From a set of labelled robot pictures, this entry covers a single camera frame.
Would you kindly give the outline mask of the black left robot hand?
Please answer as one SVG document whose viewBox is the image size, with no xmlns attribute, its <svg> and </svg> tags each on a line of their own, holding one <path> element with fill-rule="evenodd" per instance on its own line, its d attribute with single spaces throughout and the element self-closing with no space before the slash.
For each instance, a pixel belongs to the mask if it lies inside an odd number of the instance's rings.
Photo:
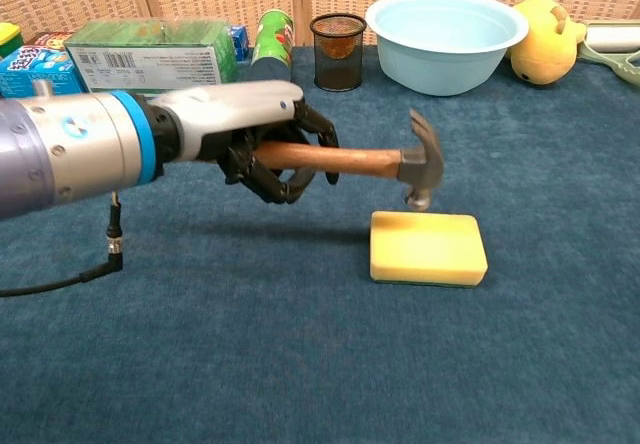
<svg viewBox="0 0 640 444">
<path fill-rule="evenodd" d="M 227 184 L 241 183 L 266 203 L 294 203 L 315 171 L 304 167 L 280 180 L 279 171 L 254 155 L 262 142 L 307 144 L 305 134 L 312 133 L 322 147 L 339 146 L 331 121 L 289 81 L 206 85 L 136 101 L 150 124 L 157 168 L 172 161 L 214 162 Z"/>
</svg>

